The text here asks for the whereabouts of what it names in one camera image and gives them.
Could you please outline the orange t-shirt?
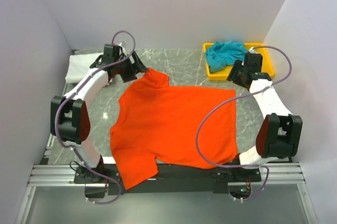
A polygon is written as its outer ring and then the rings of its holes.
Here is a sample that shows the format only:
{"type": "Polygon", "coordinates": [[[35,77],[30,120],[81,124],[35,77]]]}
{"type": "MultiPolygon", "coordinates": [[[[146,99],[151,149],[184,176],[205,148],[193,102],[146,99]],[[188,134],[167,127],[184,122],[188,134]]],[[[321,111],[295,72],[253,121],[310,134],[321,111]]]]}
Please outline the orange t-shirt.
{"type": "Polygon", "coordinates": [[[110,147],[124,187],[155,176],[157,161],[210,169],[237,155],[234,90],[171,86],[149,69],[119,99],[110,147]]]}

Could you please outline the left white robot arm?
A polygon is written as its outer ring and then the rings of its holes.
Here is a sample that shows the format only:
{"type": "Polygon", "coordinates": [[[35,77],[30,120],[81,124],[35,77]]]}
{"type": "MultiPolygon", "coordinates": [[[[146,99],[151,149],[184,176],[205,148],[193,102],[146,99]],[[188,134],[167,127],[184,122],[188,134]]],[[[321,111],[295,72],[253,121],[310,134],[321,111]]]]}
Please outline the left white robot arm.
{"type": "Polygon", "coordinates": [[[75,152],[80,165],[88,168],[86,176],[94,183],[105,178],[105,169],[101,167],[102,156],[90,140],[87,107],[115,76],[120,75],[123,82],[130,82],[137,79],[138,73],[147,71],[135,51],[127,54],[121,45],[106,44],[103,53],[89,66],[75,88],[51,100],[51,134],[62,147],[75,152]]]}

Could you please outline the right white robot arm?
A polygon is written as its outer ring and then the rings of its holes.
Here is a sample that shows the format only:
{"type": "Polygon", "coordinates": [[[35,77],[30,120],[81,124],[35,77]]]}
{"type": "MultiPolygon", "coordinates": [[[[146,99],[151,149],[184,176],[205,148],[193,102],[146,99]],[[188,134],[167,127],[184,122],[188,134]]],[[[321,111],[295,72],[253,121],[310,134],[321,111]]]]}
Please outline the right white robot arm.
{"type": "Polygon", "coordinates": [[[247,52],[244,60],[235,61],[227,78],[253,95],[264,117],[255,146],[240,153],[237,158],[239,163],[231,168],[231,175],[236,181],[245,180],[250,174],[249,169],[294,157],[298,152],[302,118],[285,107],[271,77],[262,72],[262,63],[261,54],[247,52]]]}

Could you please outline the teal t-shirt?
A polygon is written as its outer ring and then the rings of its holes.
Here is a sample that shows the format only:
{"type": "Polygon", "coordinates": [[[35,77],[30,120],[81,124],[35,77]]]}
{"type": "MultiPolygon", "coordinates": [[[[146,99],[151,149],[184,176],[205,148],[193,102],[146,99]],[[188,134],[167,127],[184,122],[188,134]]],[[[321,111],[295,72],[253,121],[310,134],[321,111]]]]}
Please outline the teal t-shirt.
{"type": "Polygon", "coordinates": [[[205,59],[210,72],[215,73],[225,69],[228,65],[233,65],[236,60],[244,60],[247,52],[244,43],[215,42],[206,49],[205,59]]]}

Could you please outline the folded white t-shirt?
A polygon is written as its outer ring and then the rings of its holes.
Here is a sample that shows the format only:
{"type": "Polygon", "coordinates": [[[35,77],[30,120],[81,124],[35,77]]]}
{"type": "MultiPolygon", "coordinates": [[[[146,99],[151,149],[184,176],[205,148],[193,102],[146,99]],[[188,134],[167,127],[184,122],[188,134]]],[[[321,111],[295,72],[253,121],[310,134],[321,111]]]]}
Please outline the folded white t-shirt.
{"type": "Polygon", "coordinates": [[[101,55],[101,53],[71,55],[69,58],[69,66],[65,77],[65,83],[79,83],[85,77],[90,66],[99,55],[101,55]]]}

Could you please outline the aluminium frame rail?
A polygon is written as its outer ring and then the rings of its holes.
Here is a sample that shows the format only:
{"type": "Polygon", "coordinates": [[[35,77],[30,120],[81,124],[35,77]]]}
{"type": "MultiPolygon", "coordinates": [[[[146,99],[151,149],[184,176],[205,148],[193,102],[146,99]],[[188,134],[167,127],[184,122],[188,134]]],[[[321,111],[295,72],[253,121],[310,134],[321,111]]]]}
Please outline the aluminium frame rail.
{"type": "MultiPolygon", "coordinates": [[[[267,184],[305,184],[299,163],[271,163],[267,184]]],[[[34,165],[28,180],[29,187],[75,186],[75,171],[67,165],[34,165]]]]}

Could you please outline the black base beam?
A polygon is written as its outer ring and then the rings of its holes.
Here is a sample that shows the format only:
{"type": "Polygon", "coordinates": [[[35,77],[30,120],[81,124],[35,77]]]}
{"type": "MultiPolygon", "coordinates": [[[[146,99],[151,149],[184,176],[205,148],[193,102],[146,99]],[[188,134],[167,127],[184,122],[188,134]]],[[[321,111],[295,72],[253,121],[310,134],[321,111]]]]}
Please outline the black base beam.
{"type": "Polygon", "coordinates": [[[213,168],[198,169],[181,165],[158,164],[158,173],[138,185],[126,189],[124,187],[121,174],[115,164],[106,164],[104,174],[115,179],[121,188],[114,182],[101,178],[88,171],[87,168],[77,167],[74,176],[74,183],[108,184],[107,193],[111,196],[125,193],[166,193],[166,192],[204,192],[211,191],[218,194],[229,193],[230,183],[245,186],[250,182],[261,182],[262,178],[258,169],[244,168],[213,168]]]}

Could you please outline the yellow plastic tray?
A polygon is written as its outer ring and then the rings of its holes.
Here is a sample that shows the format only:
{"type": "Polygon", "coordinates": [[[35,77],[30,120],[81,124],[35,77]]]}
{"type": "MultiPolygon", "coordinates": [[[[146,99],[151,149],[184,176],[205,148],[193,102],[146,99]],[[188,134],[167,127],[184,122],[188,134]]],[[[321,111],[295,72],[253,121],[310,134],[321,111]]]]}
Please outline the yellow plastic tray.
{"type": "MultiPolygon", "coordinates": [[[[246,48],[247,50],[249,50],[251,47],[262,46],[262,45],[264,44],[263,43],[243,43],[243,47],[246,48]]],[[[273,64],[272,64],[272,61],[271,61],[271,58],[269,56],[267,49],[259,48],[256,51],[260,53],[263,57],[262,72],[268,73],[271,78],[274,78],[275,70],[274,70],[274,67],[273,67],[273,64]]],[[[208,62],[205,62],[205,65],[206,65],[206,74],[210,81],[226,80],[233,67],[232,65],[226,65],[225,68],[220,71],[211,72],[208,62]]]]}

